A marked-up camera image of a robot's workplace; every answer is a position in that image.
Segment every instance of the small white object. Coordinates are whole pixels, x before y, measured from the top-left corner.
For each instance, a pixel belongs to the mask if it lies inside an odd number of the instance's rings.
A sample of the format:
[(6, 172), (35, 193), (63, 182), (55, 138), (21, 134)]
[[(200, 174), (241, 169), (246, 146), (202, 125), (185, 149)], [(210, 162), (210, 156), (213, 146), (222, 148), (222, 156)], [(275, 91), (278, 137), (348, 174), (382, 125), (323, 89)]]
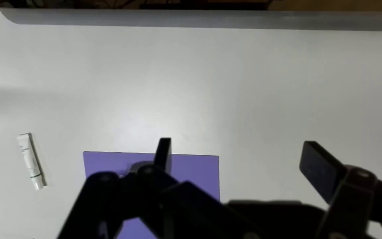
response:
[(22, 160), (29, 170), (31, 185), (34, 186), (35, 190), (41, 190), (45, 186), (43, 176), (33, 150), (30, 133), (19, 134), (17, 137), (17, 142), (21, 149)]

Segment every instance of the white table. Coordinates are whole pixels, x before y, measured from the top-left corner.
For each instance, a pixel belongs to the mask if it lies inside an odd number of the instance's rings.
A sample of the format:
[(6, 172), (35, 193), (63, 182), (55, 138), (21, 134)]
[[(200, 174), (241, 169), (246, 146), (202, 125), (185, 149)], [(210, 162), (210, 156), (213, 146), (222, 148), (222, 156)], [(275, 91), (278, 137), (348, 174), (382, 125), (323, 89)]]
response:
[[(86, 16), (95, 19), (57, 20)], [(382, 32), (27, 18), (43, 24), (0, 12), (0, 239), (57, 235), (84, 180), (83, 150), (153, 152), (165, 136), (173, 153), (220, 157), (222, 201), (324, 207), (297, 169), (305, 140), (382, 177)], [(41, 191), (15, 144), (23, 132), (46, 176)]]

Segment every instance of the purple paper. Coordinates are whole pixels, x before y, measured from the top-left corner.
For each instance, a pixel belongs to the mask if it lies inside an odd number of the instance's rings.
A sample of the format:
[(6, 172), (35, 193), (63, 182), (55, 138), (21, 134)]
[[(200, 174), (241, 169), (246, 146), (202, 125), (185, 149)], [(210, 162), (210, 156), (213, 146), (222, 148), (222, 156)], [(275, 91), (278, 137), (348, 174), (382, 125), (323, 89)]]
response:
[[(114, 172), (119, 176), (139, 161), (152, 161), (153, 154), (83, 152), (86, 177), (98, 172)], [(172, 156), (172, 177), (179, 182), (189, 181), (206, 194), (218, 199), (218, 157), (216, 156)], [(118, 239), (155, 239), (139, 219), (123, 223)]]

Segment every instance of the purple mat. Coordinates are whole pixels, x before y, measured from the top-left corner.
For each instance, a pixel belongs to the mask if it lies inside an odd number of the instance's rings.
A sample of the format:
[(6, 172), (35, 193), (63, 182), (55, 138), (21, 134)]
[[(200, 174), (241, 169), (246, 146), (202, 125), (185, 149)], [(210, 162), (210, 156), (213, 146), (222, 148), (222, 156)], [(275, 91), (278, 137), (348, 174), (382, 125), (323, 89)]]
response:
[[(114, 172), (119, 176), (139, 161), (152, 161), (153, 154), (83, 152), (86, 177), (98, 172)], [(172, 156), (172, 176), (189, 181), (218, 199), (218, 158), (216, 156)], [(118, 239), (153, 239), (155, 237), (139, 219), (127, 221)]]

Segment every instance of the white tube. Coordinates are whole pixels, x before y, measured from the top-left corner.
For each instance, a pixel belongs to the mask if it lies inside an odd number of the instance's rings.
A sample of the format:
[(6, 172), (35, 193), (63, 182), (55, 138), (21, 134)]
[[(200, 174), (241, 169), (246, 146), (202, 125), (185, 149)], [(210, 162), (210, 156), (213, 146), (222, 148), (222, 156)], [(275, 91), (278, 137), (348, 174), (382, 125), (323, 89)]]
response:
[(41, 190), (45, 186), (45, 184), (43, 184), (43, 177), (42, 177), (39, 165), (37, 162), (37, 157), (33, 150), (31, 136), (29, 133), (19, 134), (17, 137), (17, 142), (21, 149), (22, 160), (26, 164), (26, 168), (29, 170), (29, 177), (31, 180), (31, 184), (35, 190)]

